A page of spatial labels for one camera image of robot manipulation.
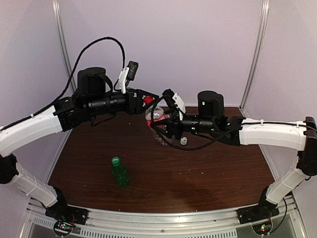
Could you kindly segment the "red bottle cap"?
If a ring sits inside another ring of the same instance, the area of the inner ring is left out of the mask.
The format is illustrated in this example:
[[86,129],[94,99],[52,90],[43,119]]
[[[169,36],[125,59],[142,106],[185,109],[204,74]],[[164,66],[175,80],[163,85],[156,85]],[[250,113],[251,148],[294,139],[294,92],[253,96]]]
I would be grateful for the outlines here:
[[144,103],[145,103],[146,105],[148,105],[148,104],[150,104],[150,103],[152,103],[152,102],[154,101],[154,98],[151,97],[151,96],[146,96],[146,97],[143,99],[143,101],[144,101]]

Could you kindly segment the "white bottle cap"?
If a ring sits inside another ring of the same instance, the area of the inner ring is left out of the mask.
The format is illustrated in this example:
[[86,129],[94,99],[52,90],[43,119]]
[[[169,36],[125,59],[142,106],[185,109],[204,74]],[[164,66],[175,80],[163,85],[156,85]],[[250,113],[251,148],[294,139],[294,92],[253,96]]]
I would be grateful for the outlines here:
[[185,136],[180,139],[180,144],[183,146],[187,145],[187,142],[188,142],[188,139]]

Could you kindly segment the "green bottle cap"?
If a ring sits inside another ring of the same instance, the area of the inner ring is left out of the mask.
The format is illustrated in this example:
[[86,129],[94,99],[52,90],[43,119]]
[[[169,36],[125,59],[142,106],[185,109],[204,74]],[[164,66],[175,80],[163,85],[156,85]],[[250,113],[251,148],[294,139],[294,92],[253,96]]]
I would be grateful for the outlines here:
[[111,162],[112,162],[112,165],[115,166],[115,167],[117,167],[117,166],[119,166],[121,164],[121,160],[120,160],[119,157],[113,157]]

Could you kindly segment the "green plastic bottle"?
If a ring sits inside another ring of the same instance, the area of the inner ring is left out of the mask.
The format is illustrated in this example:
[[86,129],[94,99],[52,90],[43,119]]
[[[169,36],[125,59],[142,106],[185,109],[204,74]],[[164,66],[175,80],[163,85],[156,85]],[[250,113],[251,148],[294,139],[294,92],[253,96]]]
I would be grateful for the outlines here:
[[111,171],[118,186],[127,186],[129,184],[127,168],[122,164],[122,162],[117,167],[112,165]]

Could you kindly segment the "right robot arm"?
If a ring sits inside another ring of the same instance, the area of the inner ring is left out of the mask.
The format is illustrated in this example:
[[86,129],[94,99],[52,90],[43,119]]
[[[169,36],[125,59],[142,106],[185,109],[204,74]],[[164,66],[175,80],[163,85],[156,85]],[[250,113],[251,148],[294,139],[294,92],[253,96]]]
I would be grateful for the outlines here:
[[179,94],[165,90],[162,99],[169,107],[170,117],[155,119],[150,113],[150,126],[163,139],[182,134],[209,134],[210,146],[215,142],[227,145],[269,145],[296,149],[298,162],[281,178],[264,189],[254,215],[264,219],[273,208],[294,190],[302,181],[317,174],[317,125],[313,117],[303,121],[283,122],[256,120],[244,117],[227,117],[224,113],[224,98],[214,91],[198,93],[198,114],[186,113],[185,104]]

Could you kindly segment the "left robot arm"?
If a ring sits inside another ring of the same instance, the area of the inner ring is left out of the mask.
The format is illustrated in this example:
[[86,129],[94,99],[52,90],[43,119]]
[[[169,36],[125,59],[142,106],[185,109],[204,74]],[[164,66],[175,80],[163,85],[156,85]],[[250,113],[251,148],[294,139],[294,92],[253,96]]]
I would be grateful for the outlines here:
[[90,67],[78,72],[78,87],[70,97],[58,99],[43,112],[29,116],[0,129],[0,182],[16,186],[26,195],[40,201],[60,220],[71,216],[62,192],[37,180],[18,162],[13,152],[40,138],[69,131],[82,123],[96,126],[98,115],[125,112],[138,115],[148,109],[150,100],[158,96],[141,89],[127,88],[126,82],[134,80],[138,66],[132,64],[122,69],[118,79],[119,90],[114,91],[111,80],[102,67]]

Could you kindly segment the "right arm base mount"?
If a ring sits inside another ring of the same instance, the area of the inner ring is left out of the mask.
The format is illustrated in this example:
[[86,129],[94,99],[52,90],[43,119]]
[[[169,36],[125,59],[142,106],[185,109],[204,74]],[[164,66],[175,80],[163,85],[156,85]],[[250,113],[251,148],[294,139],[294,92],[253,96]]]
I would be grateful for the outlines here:
[[277,204],[273,204],[266,199],[267,190],[268,186],[262,191],[257,205],[240,208],[237,210],[240,224],[252,223],[269,219],[271,216],[279,215]]

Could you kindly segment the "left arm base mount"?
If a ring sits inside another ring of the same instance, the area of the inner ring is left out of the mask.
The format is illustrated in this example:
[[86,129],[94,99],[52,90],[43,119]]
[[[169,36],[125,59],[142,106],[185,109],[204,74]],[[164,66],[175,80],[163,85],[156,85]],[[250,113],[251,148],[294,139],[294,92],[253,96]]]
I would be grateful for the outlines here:
[[57,221],[85,225],[88,210],[68,205],[63,192],[57,187],[53,188],[57,195],[57,202],[50,207],[43,206],[46,210],[45,215],[52,217]]

